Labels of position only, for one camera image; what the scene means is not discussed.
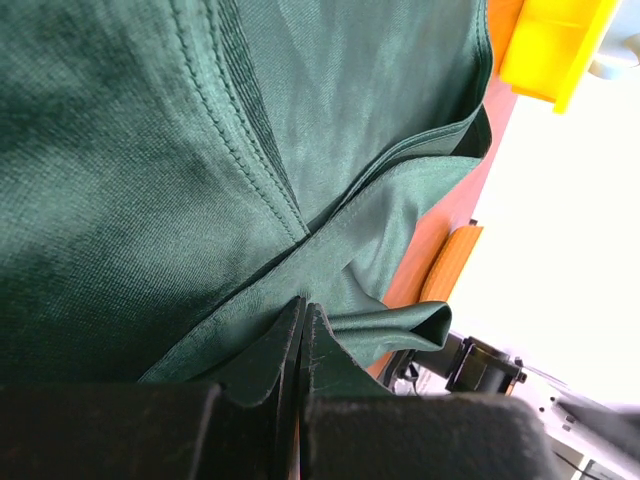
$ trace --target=yellow object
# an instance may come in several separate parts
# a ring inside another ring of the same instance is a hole
[[[525,0],[500,68],[515,93],[564,113],[619,0]]]
[[[458,228],[447,239],[422,287],[420,301],[446,302],[476,246],[483,227],[467,225]]]

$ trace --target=yellow bin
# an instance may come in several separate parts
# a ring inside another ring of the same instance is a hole
[[[515,93],[564,113],[619,0],[525,0],[500,68]]]

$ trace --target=orange table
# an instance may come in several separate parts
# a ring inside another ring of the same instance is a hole
[[[523,1],[489,0],[489,30],[495,71],[500,68]],[[482,163],[418,222],[409,249],[384,298],[389,307],[402,307],[418,301],[427,274],[445,240],[453,230],[469,223],[515,101],[516,95],[511,92],[511,87],[497,77],[493,78],[485,98],[493,135],[491,149]],[[389,357],[390,355],[386,355],[372,365],[368,369],[369,373],[377,377]]]

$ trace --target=black cable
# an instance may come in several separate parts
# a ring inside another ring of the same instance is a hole
[[[571,468],[573,468],[576,472],[580,472],[582,475],[584,475],[587,478],[591,478],[593,480],[603,480],[602,478],[598,478],[596,476],[591,475],[590,473],[585,472],[584,470],[580,470],[580,468],[577,465],[574,465],[572,462],[570,462],[569,460],[567,460],[566,458],[564,458],[562,455],[560,455],[558,452],[553,452],[556,454],[556,457],[558,457],[560,460],[562,460],[564,463],[566,463],[567,465],[569,465]]]

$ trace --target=green cloth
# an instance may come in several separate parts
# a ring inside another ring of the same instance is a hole
[[[442,346],[381,299],[488,148],[483,0],[2,13],[0,382],[187,380],[296,295],[361,365]]]

